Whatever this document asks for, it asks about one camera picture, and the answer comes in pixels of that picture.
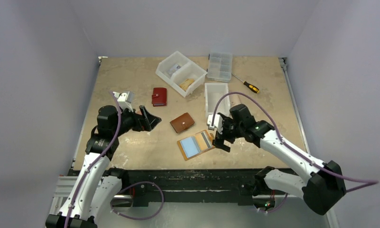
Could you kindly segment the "tan card holder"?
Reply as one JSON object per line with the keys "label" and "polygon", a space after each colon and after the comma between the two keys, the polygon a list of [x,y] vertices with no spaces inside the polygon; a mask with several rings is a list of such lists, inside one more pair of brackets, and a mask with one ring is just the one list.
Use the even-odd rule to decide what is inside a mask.
{"label": "tan card holder", "polygon": [[177,141],[178,148],[185,161],[208,152],[215,147],[212,145],[214,135],[207,130],[200,131]]}

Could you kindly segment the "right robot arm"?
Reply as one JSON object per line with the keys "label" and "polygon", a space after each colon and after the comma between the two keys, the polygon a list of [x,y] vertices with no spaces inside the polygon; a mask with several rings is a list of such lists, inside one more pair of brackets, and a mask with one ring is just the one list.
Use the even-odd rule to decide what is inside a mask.
{"label": "right robot arm", "polygon": [[279,190],[301,198],[316,214],[325,215],[345,194],[341,167],[334,161],[324,162],[296,147],[267,121],[256,121],[244,104],[230,109],[231,116],[210,114],[207,125],[216,130],[212,144],[229,152],[225,142],[238,138],[256,145],[277,158],[294,172],[285,173],[271,166],[255,174],[250,193],[253,196]]}

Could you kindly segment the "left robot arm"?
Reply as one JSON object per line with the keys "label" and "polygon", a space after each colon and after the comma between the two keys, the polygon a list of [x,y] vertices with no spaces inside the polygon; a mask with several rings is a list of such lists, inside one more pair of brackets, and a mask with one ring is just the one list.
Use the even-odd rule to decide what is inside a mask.
{"label": "left robot arm", "polygon": [[119,146],[119,136],[130,130],[150,132],[161,122],[161,118],[150,114],[144,106],[139,110],[136,113],[113,105],[99,109],[77,180],[59,211],[48,215],[47,228],[96,228],[100,214],[113,197],[129,191],[127,171],[108,166]]}

